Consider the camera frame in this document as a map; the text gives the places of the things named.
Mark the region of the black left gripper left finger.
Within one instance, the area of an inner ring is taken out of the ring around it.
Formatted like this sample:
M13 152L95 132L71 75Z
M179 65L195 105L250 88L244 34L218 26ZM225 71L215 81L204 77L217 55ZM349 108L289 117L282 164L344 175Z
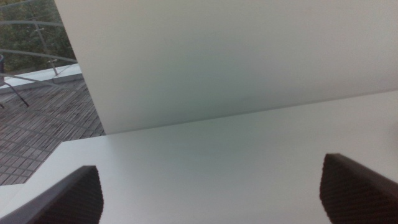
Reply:
M97 224L104 208L96 166L82 166L23 206L1 218L2 224Z

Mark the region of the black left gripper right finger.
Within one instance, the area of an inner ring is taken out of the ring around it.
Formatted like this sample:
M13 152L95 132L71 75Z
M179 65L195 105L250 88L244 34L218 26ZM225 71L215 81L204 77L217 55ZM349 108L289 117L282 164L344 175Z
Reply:
M320 200L332 223L397 223L397 182L342 154L325 155Z

